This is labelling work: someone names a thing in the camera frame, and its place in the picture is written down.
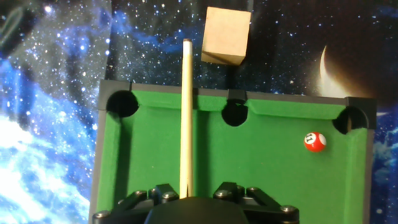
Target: billiard ball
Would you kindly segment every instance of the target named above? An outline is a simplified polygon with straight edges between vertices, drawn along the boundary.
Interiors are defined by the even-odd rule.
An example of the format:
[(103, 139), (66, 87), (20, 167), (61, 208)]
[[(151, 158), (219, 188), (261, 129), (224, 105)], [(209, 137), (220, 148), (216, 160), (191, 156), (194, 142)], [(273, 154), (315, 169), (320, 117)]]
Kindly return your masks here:
[(321, 133), (312, 132), (305, 136), (304, 145), (311, 152), (320, 152), (326, 146), (326, 138)]

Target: wooden cube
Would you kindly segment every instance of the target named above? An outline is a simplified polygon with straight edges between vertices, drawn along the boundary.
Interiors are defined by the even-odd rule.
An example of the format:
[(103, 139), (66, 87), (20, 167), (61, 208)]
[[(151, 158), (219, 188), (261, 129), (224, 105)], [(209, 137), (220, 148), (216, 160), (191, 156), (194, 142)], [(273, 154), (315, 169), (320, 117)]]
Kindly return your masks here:
[(240, 65), (246, 56), (250, 18), (247, 11), (208, 7), (201, 60)]

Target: mini pool table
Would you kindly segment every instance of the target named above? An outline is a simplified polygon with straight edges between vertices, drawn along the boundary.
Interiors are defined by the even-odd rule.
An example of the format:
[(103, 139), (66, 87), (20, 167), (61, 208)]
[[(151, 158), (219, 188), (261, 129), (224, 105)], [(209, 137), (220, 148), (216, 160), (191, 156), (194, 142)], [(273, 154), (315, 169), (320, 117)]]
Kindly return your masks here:
[[(137, 190), (179, 191), (181, 88), (103, 80), (90, 217)], [(304, 224), (369, 223), (376, 101), (193, 90), (194, 192), (256, 186)], [(322, 133), (310, 152), (304, 137)]]

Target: galaxy backdrop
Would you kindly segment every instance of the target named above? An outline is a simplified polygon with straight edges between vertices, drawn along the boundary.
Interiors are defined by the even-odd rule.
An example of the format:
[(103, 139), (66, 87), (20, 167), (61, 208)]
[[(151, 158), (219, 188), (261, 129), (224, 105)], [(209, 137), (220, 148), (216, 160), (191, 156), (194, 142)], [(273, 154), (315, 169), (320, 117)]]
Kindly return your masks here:
[[(87, 223), (101, 79), (379, 100), (371, 223), (398, 223), (395, 1), (0, 1), (0, 223)], [(200, 62), (207, 6), (252, 12), (240, 67)]]

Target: table surface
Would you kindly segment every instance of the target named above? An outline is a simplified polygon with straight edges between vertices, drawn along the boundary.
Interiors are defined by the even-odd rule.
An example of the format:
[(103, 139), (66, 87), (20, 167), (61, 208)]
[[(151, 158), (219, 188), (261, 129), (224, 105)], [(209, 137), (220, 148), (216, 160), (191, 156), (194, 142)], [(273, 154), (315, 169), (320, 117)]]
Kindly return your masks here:
[[(99, 127), (104, 136), (97, 140), (102, 147), (97, 211), (111, 210), (133, 191), (157, 184), (169, 183), (178, 191), (181, 96), (162, 91), (164, 86), (148, 91), (156, 90), (148, 86), (132, 90), (139, 105), (132, 116), (108, 112)], [(227, 101), (220, 93), (225, 92), (195, 98), (195, 196), (210, 197), (220, 183), (236, 182), (298, 207), (303, 223), (363, 223), (369, 203), (368, 143), (373, 138), (366, 128), (341, 134), (334, 127), (332, 120), (346, 108), (340, 104), (344, 101), (251, 95), (245, 104), (247, 120), (232, 127), (221, 115)], [(303, 139), (312, 131), (326, 137), (323, 152), (305, 148)]]

